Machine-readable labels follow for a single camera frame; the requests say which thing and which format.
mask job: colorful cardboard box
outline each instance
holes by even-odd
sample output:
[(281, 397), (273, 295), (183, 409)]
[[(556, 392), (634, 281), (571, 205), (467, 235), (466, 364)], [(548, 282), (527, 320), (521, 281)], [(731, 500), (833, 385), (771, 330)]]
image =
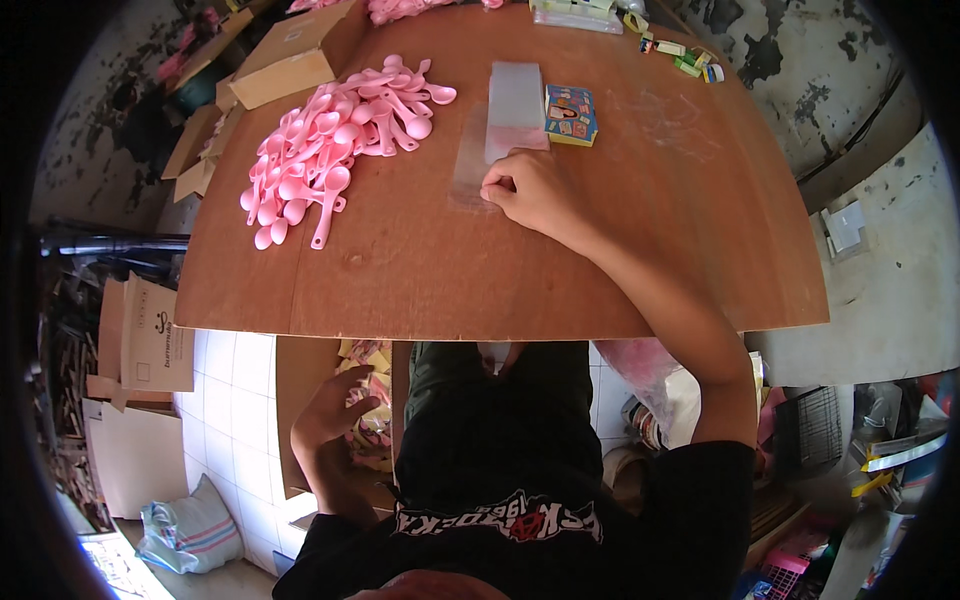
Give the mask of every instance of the colorful cardboard box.
[(597, 135), (593, 94), (582, 87), (546, 87), (546, 123), (550, 141), (574, 146), (592, 146)]

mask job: dark green shorts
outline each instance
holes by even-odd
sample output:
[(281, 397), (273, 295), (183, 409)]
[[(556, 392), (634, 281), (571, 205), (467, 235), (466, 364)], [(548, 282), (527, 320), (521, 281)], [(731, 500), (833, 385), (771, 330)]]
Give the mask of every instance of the dark green shorts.
[(528, 344), (502, 379), (484, 373), (475, 342), (415, 342), (410, 353), (410, 395), (403, 411), (405, 426), (433, 402), (456, 402), (479, 386), (510, 386), (550, 397), (558, 410), (590, 420), (593, 383), (588, 342)]

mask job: cardboard sheet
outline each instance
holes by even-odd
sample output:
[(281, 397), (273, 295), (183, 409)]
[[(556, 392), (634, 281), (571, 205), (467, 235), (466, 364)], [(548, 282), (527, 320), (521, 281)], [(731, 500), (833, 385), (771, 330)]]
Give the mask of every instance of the cardboard sheet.
[(174, 202), (178, 203), (190, 194), (197, 194), (202, 200), (216, 168), (217, 158), (211, 156), (204, 158), (180, 174), (177, 183), (174, 185)]
[(463, 127), (487, 99), (494, 60), (537, 62), (545, 81), (593, 91), (604, 134), (592, 148), (551, 151), (578, 198), (638, 252), (708, 290), (737, 330), (827, 322), (803, 200), (750, 94), (736, 78), (704, 84), (636, 44), (635, 36), (535, 25), (523, 5), (440, 8), (370, 30), (345, 75), (394, 53), (413, 67), (430, 58), (430, 82), (457, 88), (457, 99), (433, 107), (433, 132), (415, 152), (357, 158), (348, 207), (322, 251), (305, 238), (320, 220), (316, 206), (281, 246), (261, 252), (237, 204), (257, 146), (311, 90), (249, 110), (197, 215), (175, 323), (393, 340), (651, 335), (582, 256), (498, 211), (449, 208)]
[(143, 411), (150, 411), (153, 413), (158, 413), (161, 415), (168, 415), (170, 417), (176, 417), (177, 411), (173, 410), (174, 405), (173, 401), (163, 402), (163, 401), (151, 401), (151, 400), (129, 400), (127, 402), (127, 408), (135, 408)]
[[(86, 376), (86, 395), (91, 398), (101, 398), (106, 400), (117, 400), (120, 404), (128, 404), (137, 401), (164, 402), (169, 404), (173, 402), (173, 395), (170, 392), (151, 392), (148, 390), (124, 390), (120, 382), (111, 377), (102, 375)], [(116, 402), (114, 407), (123, 410), (123, 407)]]
[(230, 89), (230, 82), (233, 81), (233, 75), (233, 73), (230, 73), (217, 82), (217, 98), (213, 101), (213, 104), (217, 105), (217, 108), (223, 113), (230, 112), (230, 109), (239, 102), (237, 95)]
[(107, 508), (114, 518), (140, 519), (140, 507), (188, 495), (180, 419), (110, 404), (87, 434)]
[(224, 119), (223, 126), (210, 143), (210, 151), (207, 153), (208, 156), (220, 156), (224, 153), (224, 150), (227, 149), (227, 145), (230, 142), (230, 138), (233, 136), (233, 132), (237, 126), (240, 125), (240, 120), (243, 118), (244, 112), (246, 112), (246, 109), (238, 104), (224, 113), (227, 118)]
[(123, 282), (107, 279), (100, 305), (97, 333), (97, 374), (120, 380), (120, 345), (123, 339)]

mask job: open cardboard box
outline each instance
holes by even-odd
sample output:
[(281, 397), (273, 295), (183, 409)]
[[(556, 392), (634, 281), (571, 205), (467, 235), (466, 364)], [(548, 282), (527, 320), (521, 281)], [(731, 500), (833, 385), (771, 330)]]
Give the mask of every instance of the open cardboard box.
[(202, 156), (200, 161), (177, 177), (177, 184), (174, 187), (175, 203), (183, 200), (190, 194), (197, 194), (201, 199), (206, 195), (206, 187), (210, 185), (210, 180), (213, 179), (213, 172), (217, 168), (217, 161), (220, 159), (220, 155), (224, 153), (224, 150), (227, 149), (230, 136), (233, 135), (233, 130), (239, 125), (244, 112), (246, 112), (246, 110), (239, 104), (229, 109), (226, 113), (227, 117), (224, 120), (224, 125), (216, 133), (216, 136), (210, 143), (209, 149), (200, 151), (200, 155)]
[(213, 129), (223, 113), (216, 105), (204, 105), (190, 115), (183, 125), (183, 133), (177, 140), (177, 146), (170, 153), (167, 166), (163, 168), (162, 180), (175, 180), (187, 169), (200, 162), (200, 151), (204, 143), (213, 135)]
[(233, 43), (244, 28), (250, 25), (251, 21), (253, 21), (253, 12), (248, 9), (231, 13), (227, 20), (220, 24), (220, 33), (187, 59), (174, 89), (177, 90), (186, 85), (191, 78), (214, 62)]
[[(406, 405), (410, 384), (407, 367), (410, 347), (409, 342), (394, 342), (390, 391), (393, 413), (390, 421), (393, 440), (391, 451), (394, 464), (403, 437), (403, 407)], [(290, 428), (303, 407), (309, 403), (317, 387), (333, 376), (334, 370), (343, 360), (337, 354), (339, 349), (339, 339), (276, 336), (276, 425), (280, 445), (280, 470), (287, 498), (310, 491), (290, 447)], [(354, 467), (348, 463), (346, 454), (344, 469), (349, 483), (367, 498), (379, 515), (393, 513), (394, 497), (385, 487), (377, 485), (380, 482), (393, 481), (390, 473)]]
[(224, 114), (230, 112), (230, 109), (239, 102), (237, 95), (230, 89), (230, 82), (233, 81), (234, 75), (236, 75), (236, 73), (230, 73), (217, 82), (217, 96), (213, 104), (217, 105), (217, 108)]
[(171, 323), (176, 301), (177, 292), (134, 273), (126, 282), (107, 279), (87, 397), (121, 412), (128, 404), (165, 410), (158, 403), (169, 405), (171, 392), (193, 391), (194, 331)]
[(348, 0), (280, 21), (263, 37), (230, 88), (246, 108), (332, 82), (370, 25), (365, 3)]

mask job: concrete wall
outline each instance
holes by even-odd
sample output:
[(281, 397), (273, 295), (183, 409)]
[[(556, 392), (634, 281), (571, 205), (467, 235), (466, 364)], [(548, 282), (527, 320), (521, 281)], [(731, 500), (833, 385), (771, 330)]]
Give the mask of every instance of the concrete wall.
[(110, 20), (67, 87), (36, 172), (30, 220), (47, 215), (153, 231), (172, 191), (117, 149), (113, 91), (134, 75), (138, 91), (176, 50), (184, 23), (171, 0), (131, 0)]
[[(798, 177), (847, 143), (899, 68), (854, 0), (664, 1), (726, 55)], [(811, 211), (869, 176), (919, 130), (908, 79), (881, 115), (854, 152), (802, 187)]]
[(828, 205), (859, 202), (862, 248), (830, 255), (810, 217), (830, 323), (746, 336), (771, 385), (839, 385), (960, 366), (960, 228), (947, 168), (927, 125), (901, 152)]

